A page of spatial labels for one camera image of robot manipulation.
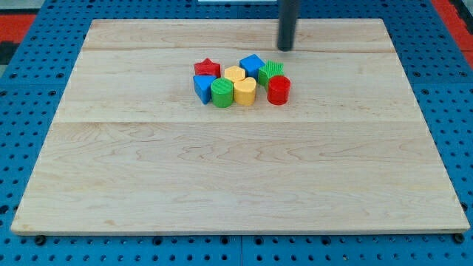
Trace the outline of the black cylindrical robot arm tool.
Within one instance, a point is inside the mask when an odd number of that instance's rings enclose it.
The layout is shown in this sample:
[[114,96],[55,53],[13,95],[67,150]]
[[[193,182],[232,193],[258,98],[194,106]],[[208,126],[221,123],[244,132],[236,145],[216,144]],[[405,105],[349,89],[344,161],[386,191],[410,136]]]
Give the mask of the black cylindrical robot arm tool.
[[293,49],[296,23],[299,17],[300,0],[280,0],[279,23],[277,35],[277,48],[280,51],[288,52]]

